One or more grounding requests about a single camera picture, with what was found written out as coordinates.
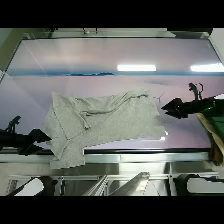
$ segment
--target gray cloth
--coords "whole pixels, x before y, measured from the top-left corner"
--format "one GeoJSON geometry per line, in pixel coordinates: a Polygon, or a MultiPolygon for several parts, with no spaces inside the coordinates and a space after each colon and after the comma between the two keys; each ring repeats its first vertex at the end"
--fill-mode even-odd
{"type": "Polygon", "coordinates": [[[52,169],[84,165],[85,147],[165,135],[148,90],[90,98],[52,93],[52,97],[53,105],[44,122],[55,155],[50,163],[52,169]]]}

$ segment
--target wrinkled fabric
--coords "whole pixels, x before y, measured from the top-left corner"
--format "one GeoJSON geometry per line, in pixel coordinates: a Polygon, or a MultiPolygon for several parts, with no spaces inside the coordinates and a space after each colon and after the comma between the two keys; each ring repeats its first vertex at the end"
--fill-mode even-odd
{"type": "Polygon", "coordinates": [[[85,147],[165,135],[148,90],[89,98],[52,93],[52,98],[43,129],[52,139],[48,142],[55,156],[52,169],[84,165],[85,147]]]}

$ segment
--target towel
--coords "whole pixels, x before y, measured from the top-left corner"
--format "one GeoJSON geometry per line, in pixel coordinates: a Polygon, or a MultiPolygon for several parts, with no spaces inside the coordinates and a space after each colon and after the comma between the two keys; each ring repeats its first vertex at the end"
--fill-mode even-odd
{"type": "Polygon", "coordinates": [[[76,98],[52,93],[43,131],[54,158],[52,169],[85,164],[83,149],[112,141],[165,136],[149,91],[76,98]]]}

